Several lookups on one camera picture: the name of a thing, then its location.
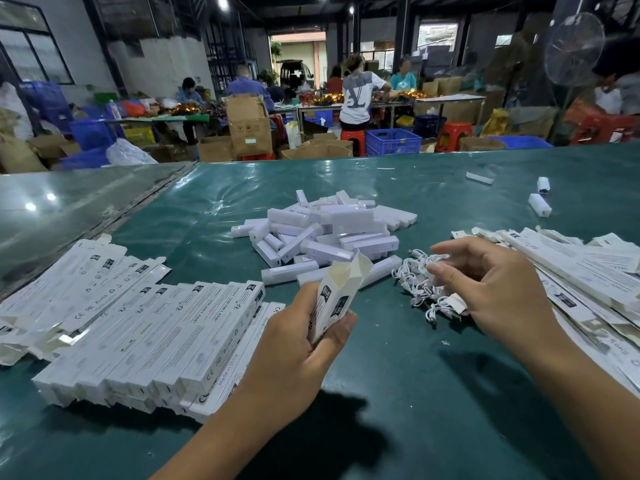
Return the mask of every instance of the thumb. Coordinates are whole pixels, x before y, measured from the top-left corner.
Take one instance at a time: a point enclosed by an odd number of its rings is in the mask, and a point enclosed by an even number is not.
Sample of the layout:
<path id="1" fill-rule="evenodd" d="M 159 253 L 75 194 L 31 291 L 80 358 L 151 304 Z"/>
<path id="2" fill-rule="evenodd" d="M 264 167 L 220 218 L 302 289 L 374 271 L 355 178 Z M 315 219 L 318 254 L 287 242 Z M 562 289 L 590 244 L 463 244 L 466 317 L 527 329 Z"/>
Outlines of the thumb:
<path id="1" fill-rule="evenodd" d="M 320 374 L 320 378 L 324 378 L 326 371 L 346 345 L 357 320 L 358 316 L 349 310 L 343 318 L 329 327 L 307 359 L 313 373 Z"/>
<path id="2" fill-rule="evenodd" d="M 477 281 L 444 262 L 434 262 L 427 265 L 427 271 L 436 277 L 440 285 L 446 286 L 452 293 L 458 293 L 466 303 L 471 301 L 471 295 L 478 286 Z"/>

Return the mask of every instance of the woman in white t-shirt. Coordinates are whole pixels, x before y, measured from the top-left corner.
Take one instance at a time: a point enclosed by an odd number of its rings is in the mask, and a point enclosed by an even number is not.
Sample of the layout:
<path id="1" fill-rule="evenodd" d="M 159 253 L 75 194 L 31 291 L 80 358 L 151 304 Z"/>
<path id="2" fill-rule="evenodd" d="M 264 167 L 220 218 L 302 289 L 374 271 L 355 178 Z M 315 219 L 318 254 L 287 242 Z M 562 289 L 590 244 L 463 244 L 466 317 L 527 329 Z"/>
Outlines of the woman in white t-shirt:
<path id="1" fill-rule="evenodd" d="M 369 106 L 374 89 L 385 92 L 391 90 L 391 84 L 380 79 L 371 71 L 363 71 L 364 59 L 352 54 L 346 62 L 351 74 L 342 81 L 344 104 L 340 110 L 340 126 L 345 131 L 369 129 Z"/>

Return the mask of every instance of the pile of white cables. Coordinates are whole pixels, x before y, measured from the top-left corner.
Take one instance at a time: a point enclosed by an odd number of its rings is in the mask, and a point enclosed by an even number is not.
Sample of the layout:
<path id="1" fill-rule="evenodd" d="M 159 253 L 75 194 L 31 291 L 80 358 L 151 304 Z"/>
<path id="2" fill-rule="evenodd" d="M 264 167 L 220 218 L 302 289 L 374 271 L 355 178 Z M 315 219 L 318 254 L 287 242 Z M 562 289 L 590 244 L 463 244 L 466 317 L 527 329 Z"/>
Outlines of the pile of white cables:
<path id="1" fill-rule="evenodd" d="M 431 301 L 425 316 L 427 322 L 436 323 L 436 313 L 440 312 L 448 318 L 460 318 L 453 307 L 447 303 L 444 286 L 434 284 L 434 276 L 427 271 L 427 265 L 446 259 L 448 254 L 428 255 L 420 249 L 409 250 L 410 258 L 404 259 L 402 265 L 391 272 L 400 286 L 411 293 L 411 306 L 421 306 L 425 301 Z"/>

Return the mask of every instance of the person's left hand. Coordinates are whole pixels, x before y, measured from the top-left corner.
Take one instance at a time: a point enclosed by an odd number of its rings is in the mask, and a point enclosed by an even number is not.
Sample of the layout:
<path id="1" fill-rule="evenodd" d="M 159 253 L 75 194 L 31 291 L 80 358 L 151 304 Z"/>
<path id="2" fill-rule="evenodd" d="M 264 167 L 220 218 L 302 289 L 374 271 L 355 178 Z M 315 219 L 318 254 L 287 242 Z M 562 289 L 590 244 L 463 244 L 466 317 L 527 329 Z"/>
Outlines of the person's left hand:
<path id="1" fill-rule="evenodd" d="M 299 417 L 316 398 L 324 375 L 358 319 L 348 311 L 314 349 L 307 339 L 319 283 L 308 283 L 293 303 L 270 318 L 230 400 L 258 408 L 271 434 Z"/>

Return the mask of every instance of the white plastic bag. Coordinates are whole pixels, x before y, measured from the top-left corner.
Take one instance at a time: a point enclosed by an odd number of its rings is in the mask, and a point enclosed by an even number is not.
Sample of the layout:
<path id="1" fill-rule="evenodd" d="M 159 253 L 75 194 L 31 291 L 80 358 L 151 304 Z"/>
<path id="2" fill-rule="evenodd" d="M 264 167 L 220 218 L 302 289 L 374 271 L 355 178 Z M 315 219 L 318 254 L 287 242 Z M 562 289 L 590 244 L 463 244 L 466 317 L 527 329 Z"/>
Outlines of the white plastic bag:
<path id="1" fill-rule="evenodd" d="M 287 139 L 289 140 L 289 148 L 295 150 L 302 144 L 302 137 L 300 136 L 300 128 L 296 121 L 290 121 L 284 125 L 284 129 L 287 132 Z"/>
<path id="2" fill-rule="evenodd" d="M 15 137 L 23 141 L 27 141 L 33 138 L 33 128 L 31 128 L 31 122 L 27 110 L 18 97 L 18 92 L 8 82 L 4 82 L 0 88 L 0 107 L 9 109 L 18 113 L 18 123 L 13 128 Z"/>
<path id="3" fill-rule="evenodd" d="M 620 89 L 613 89 L 606 93 L 602 88 L 595 88 L 594 92 L 598 106 L 609 114 L 620 114 L 622 111 L 622 93 Z"/>
<path id="4" fill-rule="evenodd" d="M 107 160 L 116 166 L 157 163 L 146 151 L 124 138 L 118 138 L 114 144 L 107 148 Z"/>

